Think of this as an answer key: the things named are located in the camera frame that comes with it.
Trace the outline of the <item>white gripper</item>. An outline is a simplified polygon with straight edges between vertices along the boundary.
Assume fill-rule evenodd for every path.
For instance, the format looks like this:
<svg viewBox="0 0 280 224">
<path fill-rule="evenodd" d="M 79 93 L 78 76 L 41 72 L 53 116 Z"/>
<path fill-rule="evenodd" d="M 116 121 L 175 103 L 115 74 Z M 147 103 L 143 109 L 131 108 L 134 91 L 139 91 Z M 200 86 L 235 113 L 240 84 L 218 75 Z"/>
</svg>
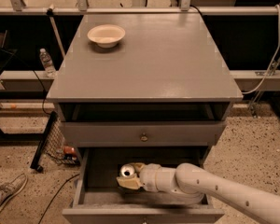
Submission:
<svg viewBox="0 0 280 224">
<path fill-rule="evenodd" d="M 158 192 L 156 176 L 161 166 L 159 164 L 145 165 L 142 162 L 133 162 L 132 167 L 139 174 L 138 177 L 125 178 L 118 177 L 118 184 L 126 189 L 140 189 L 141 187 L 148 192 Z"/>
</svg>

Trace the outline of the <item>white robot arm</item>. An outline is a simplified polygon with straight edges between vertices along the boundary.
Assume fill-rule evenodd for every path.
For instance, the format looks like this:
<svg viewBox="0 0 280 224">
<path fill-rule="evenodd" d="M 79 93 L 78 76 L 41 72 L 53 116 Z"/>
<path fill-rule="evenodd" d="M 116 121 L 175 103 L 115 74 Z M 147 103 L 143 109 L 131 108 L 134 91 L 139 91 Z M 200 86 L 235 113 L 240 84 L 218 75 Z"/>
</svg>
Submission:
<svg viewBox="0 0 280 224">
<path fill-rule="evenodd" d="M 176 168 L 140 162 L 124 164 L 117 177 L 126 189 L 166 192 L 199 202 L 204 194 L 215 197 L 260 224 L 280 224 L 280 196 L 213 175 L 182 163 Z"/>
</svg>

